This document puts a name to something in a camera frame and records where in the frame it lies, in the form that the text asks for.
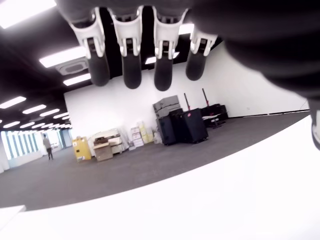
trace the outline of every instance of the window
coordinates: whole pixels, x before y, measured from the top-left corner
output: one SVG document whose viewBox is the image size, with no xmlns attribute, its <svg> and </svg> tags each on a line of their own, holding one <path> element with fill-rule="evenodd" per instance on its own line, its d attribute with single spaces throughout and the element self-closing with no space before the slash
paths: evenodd
<svg viewBox="0 0 320 240">
<path fill-rule="evenodd" d="M 2 131 L 1 138 L 8 160 L 39 150 L 35 133 L 27 131 Z"/>
</svg>

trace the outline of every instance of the ceiling light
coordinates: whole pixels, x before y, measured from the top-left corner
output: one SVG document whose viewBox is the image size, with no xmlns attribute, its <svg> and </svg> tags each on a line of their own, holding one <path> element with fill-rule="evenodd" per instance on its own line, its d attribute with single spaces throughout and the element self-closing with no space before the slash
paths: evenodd
<svg viewBox="0 0 320 240">
<path fill-rule="evenodd" d="M 42 128 L 42 129 L 48 128 L 48 127 L 50 127 L 50 126 L 52 126 L 52 125 L 53 125 L 53 123 L 49 123 L 49 124 L 43 125 L 41 128 Z"/>
<path fill-rule="evenodd" d="M 19 123 L 20 123 L 19 121 L 14 121 L 14 122 L 12 122 L 12 123 L 9 123 L 9 124 L 7 124 L 7 125 L 4 125 L 3 128 L 4 128 L 4 129 L 7 129 L 7 128 L 13 127 L 13 126 L 15 126 L 15 125 L 18 125 Z"/>
<path fill-rule="evenodd" d="M 39 128 L 39 127 L 41 127 L 41 126 L 43 126 L 43 125 L 45 125 L 45 123 L 40 123 L 40 124 L 34 125 L 34 126 L 32 126 L 31 128 L 32 128 L 32 129 L 36 129 L 36 128 Z"/>
<path fill-rule="evenodd" d="M 39 61 L 46 68 L 62 64 L 74 59 L 79 59 L 86 56 L 86 50 L 82 46 L 77 46 L 55 54 L 41 58 Z"/>
<path fill-rule="evenodd" d="M 53 129 L 53 128 L 58 128 L 59 127 L 59 124 L 55 124 L 55 125 L 51 125 L 49 126 L 50 129 Z"/>
<path fill-rule="evenodd" d="M 178 56 L 179 52 L 175 52 L 173 54 L 173 58 L 175 59 L 177 56 Z M 146 59 L 145 61 L 145 64 L 153 64 L 156 62 L 156 57 L 155 56 L 152 56 L 152 57 L 149 57 Z"/>
<path fill-rule="evenodd" d="M 59 115 L 55 115 L 53 118 L 54 119 L 58 119 L 58 118 L 61 118 L 61 117 L 67 116 L 67 115 L 69 115 L 69 113 L 65 112 L 65 113 L 62 113 L 62 114 L 59 114 Z"/>
<path fill-rule="evenodd" d="M 39 105 L 39 106 L 34 106 L 32 108 L 29 108 L 27 110 L 24 110 L 22 113 L 23 114 L 30 114 L 30 113 L 33 113 L 33 112 L 36 112 L 36 111 L 39 111 L 41 109 L 45 109 L 47 106 L 46 105 Z"/>
<path fill-rule="evenodd" d="M 54 6 L 54 0 L 5 0 L 0 4 L 0 26 L 6 29 Z"/>
<path fill-rule="evenodd" d="M 48 115 L 50 115 L 50 114 L 55 114 L 55 113 L 57 113 L 57 112 L 59 112 L 60 111 L 60 109 L 54 109 L 54 110 L 51 110 L 51 111 L 46 111 L 46 112 L 44 112 L 44 113 L 41 113 L 40 114 L 40 117 L 45 117 L 45 116 L 48 116 Z"/>
<path fill-rule="evenodd" d="M 13 106 L 13 105 L 16 105 L 16 104 L 19 104 L 19 103 L 21 103 L 21 102 L 23 102 L 23 101 L 25 101 L 25 100 L 26 100 L 25 97 L 23 97 L 23 96 L 18 96 L 18 97 L 14 98 L 14 99 L 11 99 L 11 100 L 9 100 L 9 101 L 6 101 L 6 102 L 0 104 L 0 109 L 9 108 L 9 107 L 11 107 L 11 106 Z"/>
<path fill-rule="evenodd" d="M 182 24 L 179 28 L 179 35 L 192 34 L 194 32 L 195 25 L 192 23 Z"/>
<path fill-rule="evenodd" d="M 25 124 L 25 125 L 21 125 L 20 128 L 21 128 L 21 129 L 24 129 L 24 128 L 30 127 L 30 126 L 32 126 L 32 125 L 34 125 L 34 124 L 35 124 L 35 122 L 33 121 L 33 122 L 27 123 L 27 124 Z"/>
<path fill-rule="evenodd" d="M 65 85 L 67 85 L 67 86 L 70 86 L 72 84 L 77 84 L 77 83 L 80 83 L 80 82 L 83 82 L 83 81 L 86 81 L 86 80 L 89 80 L 89 79 L 91 79 L 91 75 L 90 75 L 90 73 L 87 73 L 87 74 L 84 74 L 84 75 L 81 75 L 81 76 L 76 76 L 74 78 L 65 80 L 65 81 L 63 81 L 63 83 Z"/>
</svg>

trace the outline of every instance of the yellow cabinet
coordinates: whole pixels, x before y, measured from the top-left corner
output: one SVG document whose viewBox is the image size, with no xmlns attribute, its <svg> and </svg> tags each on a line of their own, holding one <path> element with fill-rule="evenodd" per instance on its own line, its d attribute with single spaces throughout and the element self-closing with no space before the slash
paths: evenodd
<svg viewBox="0 0 320 240">
<path fill-rule="evenodd" d="M 81 160 L 91 159 L 90 148 L 86 137 L 77 137 L 76 139 L 72 140 L 72 146 L 78 162 Z"/>
</svg>

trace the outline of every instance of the baseboard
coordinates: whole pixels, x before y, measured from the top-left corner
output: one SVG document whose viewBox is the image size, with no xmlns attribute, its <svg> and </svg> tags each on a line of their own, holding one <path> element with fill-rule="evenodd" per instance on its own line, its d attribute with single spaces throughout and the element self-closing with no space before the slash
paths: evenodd
<svg viewBox="0 0 320 240">
<path fill-rule="evenodd" d="M 282 111 L 282 112 L 273 112 L 273 113 L 256 114 L 256 115 L 248 115 L 248 116 L 233 116 L 233 117 L 229 117 L 228 119 L 252 118 L 252 117 L 261 117 L 261 116 L 282 115 L 282 114 L 295 114 L 295 113 L 303 113 L 303 112 L 309 112 L 309 111 L 310 109 L 296 110 L 296 111 Z"/>
</svg>

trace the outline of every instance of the robotic hand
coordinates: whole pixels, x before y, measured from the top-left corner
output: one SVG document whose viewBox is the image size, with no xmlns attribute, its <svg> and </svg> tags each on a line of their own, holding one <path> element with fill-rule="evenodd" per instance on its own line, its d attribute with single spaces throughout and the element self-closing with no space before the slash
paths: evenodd
<svg viewBox="0 0 320 240">
<path fill-rule="evenodd" d="M 320 5 L 317 1 L 289 0 L 56 0 L 86 58 L 93 84 L 110 79 L 105 53 L 105 34 L 99 14 L 108 8 L 122 56 L 126 86 L 141 83 L 140 49 L 143 5 L 153 8 L 154 84 L 166 91 L 172 82 L 173 55 L 179 27 L 191 10 L 191 37 L 186 75 L 198 80 L 206 56 L 217 39 L 243 65 L 261 72 L 269 81 L 307 98 L 312 117 L 312 136 L 320 150 Z"/>
<path fill-rule="evenodd" d="M 141 84 L 141 42 L 142 12 L 144 6 L 114 5 L 108 0 L 56 0 L 58 9 L 74 31 L 79 44 L 86 50 L 91 81 L 96 86 L 104 86 L 110 79 L 106 57 L 105 33 L 99 7 L 108 9 L 122 56 L 122 72 L 125 85 L 136 89 Z M 154 15 L 154 53 L 156 57 L 154 84 L 160 91 L 169 89 L 172 83 L 172 68 L 175 49 L 179 39 L 179 29 L 187 8 L 176 4 L 168 10 L 164 5 L 152 6 Z M 208 56 L 217 35 L 208 34 L 197 28 L 192 34 L 190 53 L 186 68 L 189 79 L 198 80 L 205 69 Z"/>
</svg>

